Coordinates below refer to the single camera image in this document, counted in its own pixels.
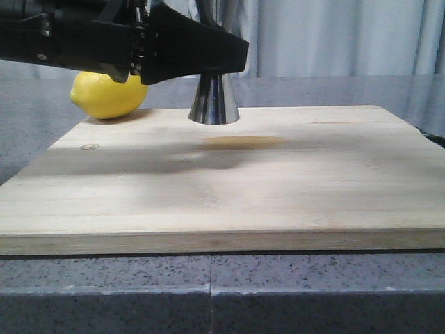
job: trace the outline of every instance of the white curtain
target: white curtain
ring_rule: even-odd
[[[196,18],[195,0],[166,0]],[[242,77],[445,74],[445,0],[240,0]],[[0,78],[74,71],[0,61]]]

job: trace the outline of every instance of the gray countertop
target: gray countertop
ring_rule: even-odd
[[[241,107],[374,104],[445,136],[445,77],[233,82]],[[68,100],[71,83],[0,79],[0,184],[83,119]],[[175,79],[152,86],[142,107],[188,108],[196,84]],[[0,333],[441,333],[443,328],[440,250],[0,257]]]

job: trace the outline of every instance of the yellow lemon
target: yellow lemon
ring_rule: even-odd
[[[126,83],[117,83],[107,74],[81,72],[74,80],[70,99],[88,115],[103,120],[136,110],[147,91],[148,86],[136,75],[129,76]]]

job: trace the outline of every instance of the wooden cutting board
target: wooden cutting board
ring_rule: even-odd
[[[445,247],[445,150],[377,106],[83,121],[0,187],[0,254]]]

